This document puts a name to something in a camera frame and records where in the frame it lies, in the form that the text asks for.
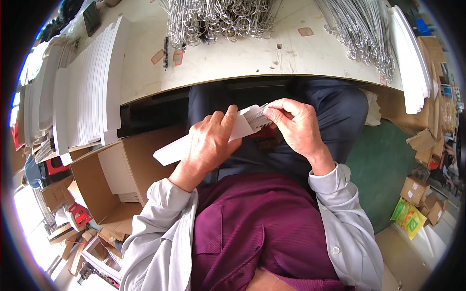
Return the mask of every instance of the left hand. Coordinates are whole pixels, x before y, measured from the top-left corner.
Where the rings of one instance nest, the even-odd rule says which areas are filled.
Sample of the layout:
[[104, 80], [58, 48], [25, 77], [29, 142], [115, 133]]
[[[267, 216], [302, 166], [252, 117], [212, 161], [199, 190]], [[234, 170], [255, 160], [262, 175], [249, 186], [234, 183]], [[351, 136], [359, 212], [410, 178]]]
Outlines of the left hand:
[[191, 126], [189, 152], [168, 178], [173, 184], [192, 192], [210, 171], [220, 166], [241, 145], [241, 139], [228, 142], [237, 114], [238, 107], [230, 105], [226, 114], [215, 111]]

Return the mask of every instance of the knee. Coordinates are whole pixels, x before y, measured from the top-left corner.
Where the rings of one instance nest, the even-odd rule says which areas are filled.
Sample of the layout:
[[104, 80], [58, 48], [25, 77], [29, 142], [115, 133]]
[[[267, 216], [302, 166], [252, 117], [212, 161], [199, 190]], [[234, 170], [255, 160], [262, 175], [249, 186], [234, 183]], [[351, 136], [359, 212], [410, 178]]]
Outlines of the knee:
[[353, 120], [366, 120], [369, 111], [366, 94], [357, 87], [347, 86], [342, 88], [339, 105], [346, 118]]

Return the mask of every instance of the right hand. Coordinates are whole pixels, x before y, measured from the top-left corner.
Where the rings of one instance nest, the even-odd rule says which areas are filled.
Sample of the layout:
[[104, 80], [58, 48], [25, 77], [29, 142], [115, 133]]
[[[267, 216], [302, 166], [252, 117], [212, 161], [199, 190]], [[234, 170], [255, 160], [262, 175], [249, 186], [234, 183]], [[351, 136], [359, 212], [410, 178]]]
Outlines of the right hand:
[[313, 106], [284, 98], [267, 104], [264, 115], [277, 125], [287, 144], [298, 154], [307, 158], [325, 146]]
[[284, 98], [268, 104], [264, 115], [277, 125], [290, 148], [309, 161], [314, 175], [323, 176], [335, 168], [313, 106]]

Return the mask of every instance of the green plastic bag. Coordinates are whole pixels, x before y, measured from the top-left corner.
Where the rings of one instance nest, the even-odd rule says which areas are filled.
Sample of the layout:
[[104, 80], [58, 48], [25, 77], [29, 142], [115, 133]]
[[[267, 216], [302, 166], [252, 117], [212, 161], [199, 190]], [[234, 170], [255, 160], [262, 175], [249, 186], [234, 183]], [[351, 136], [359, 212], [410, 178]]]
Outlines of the green plastic bag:
[[411, 240], [424, 226], [426, 219], [413, 204], [401, 197], [390, 218], [390, 220], [395, 220], [396, 224], [408, 233]]

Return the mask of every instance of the white paper card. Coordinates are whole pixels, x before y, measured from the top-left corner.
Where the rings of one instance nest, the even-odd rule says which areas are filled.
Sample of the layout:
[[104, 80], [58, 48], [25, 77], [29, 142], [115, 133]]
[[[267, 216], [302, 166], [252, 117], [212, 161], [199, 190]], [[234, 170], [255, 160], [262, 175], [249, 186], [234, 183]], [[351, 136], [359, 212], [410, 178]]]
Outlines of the white paper card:
[[[229, 142], [238, 138], [242, 138], [251, 134], [256, 133], [260, 129], [254, 131], [246, 118], [256, 114], [259, 111], [258, 105], [252, 105], [248, 108], [238, 111], [238, 117], [236, 118], [233, 126], [232, 134], [230, 135]], [[163, 166], [172, 164], [174, 162], [181, 161], [186, 156], [190, 147], [190, 138], [188, 135], [164, 146], [163, 148], [156, 150], [152, 155], [159, 163]]]

